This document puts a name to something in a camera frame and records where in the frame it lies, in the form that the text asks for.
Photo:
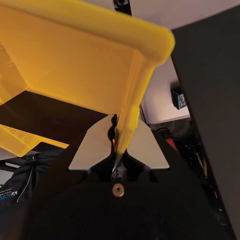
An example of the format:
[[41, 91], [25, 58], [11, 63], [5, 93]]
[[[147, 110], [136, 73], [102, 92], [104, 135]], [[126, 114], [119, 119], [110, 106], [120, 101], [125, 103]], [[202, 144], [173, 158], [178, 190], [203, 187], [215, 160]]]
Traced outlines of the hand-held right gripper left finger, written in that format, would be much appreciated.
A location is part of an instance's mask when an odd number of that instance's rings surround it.
[[115, 116], [113, 113], [107, 115], [87, 130], [70, 163], [70, 171], [92, 172], [94, 166], [110, 156], [112, 143], [108, 133]]

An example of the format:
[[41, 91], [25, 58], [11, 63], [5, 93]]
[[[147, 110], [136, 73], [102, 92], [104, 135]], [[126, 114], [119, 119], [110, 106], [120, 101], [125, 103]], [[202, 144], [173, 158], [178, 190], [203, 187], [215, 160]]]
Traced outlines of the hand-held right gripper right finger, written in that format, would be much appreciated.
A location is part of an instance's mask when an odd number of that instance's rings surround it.
[[140, 119], [127, 146], [127, 153], [143, 164], [145, 170], [170, 168], [151, 129]]

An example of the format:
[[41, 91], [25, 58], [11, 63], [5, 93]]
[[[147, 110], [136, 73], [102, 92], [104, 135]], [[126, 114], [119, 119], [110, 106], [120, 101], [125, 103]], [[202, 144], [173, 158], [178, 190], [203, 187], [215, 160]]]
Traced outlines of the yellow plastic bin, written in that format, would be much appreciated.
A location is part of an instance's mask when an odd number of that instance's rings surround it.
[[0, 1], [0, 104], [30, 91], [117, 114], [117, 166], [154, 69], [175, 46], [162, 26], [77, 0]]

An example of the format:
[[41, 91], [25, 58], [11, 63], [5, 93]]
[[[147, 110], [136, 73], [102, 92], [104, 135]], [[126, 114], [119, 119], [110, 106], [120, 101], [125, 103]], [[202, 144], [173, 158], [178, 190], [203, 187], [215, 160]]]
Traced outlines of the red object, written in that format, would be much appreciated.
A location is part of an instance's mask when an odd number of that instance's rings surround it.
[[174, 149], [178, 152], [178, 149], [177, 149], [177, 147], [176, 147], [176, 145], [175, 145], [175, 143], [174, 143], [174, 141], [173, 141], [172, 138], [166, 138], [165, 141], [166, 141], [169, 145], [171, 145], [172, 148], [174, 148]]

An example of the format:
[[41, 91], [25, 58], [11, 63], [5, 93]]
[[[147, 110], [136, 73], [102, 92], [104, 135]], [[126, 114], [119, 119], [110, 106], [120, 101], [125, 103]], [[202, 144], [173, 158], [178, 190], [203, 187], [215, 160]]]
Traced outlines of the black battery pack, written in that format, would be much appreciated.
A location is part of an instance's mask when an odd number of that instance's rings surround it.
[[187, 102], [181, 87], [171, 89], [171, 97], [172, 103], [176, 109], [181, 110], [182, 108], [187, 107]]

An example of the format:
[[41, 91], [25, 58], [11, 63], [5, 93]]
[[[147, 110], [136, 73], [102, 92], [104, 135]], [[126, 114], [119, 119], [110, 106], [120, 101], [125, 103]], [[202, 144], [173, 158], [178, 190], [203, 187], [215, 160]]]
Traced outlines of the black bin divider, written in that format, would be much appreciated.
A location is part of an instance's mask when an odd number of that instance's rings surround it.
[[79, 147], [107, 114], [23, 91], [0, 106], [0, 147], [22, 157], [40, 142]]

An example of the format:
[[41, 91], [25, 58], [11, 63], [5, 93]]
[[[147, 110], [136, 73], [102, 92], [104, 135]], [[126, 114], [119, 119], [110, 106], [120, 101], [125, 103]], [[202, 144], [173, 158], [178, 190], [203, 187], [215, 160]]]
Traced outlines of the dark blue jacket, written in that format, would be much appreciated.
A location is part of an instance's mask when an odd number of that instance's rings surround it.
[[27, 155], [26, 161], [15, 170], [0, 189], [0, 209], [28, 200], [50, 164], [64, 151], [63, 148]]

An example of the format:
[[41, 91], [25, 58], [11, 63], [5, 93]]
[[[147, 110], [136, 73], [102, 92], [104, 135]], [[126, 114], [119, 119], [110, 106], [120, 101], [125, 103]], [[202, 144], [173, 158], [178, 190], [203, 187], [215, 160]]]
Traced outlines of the black panel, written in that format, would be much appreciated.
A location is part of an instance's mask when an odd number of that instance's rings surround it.
[[172, 62], [239, 240], [240, 5], [172, 32]]

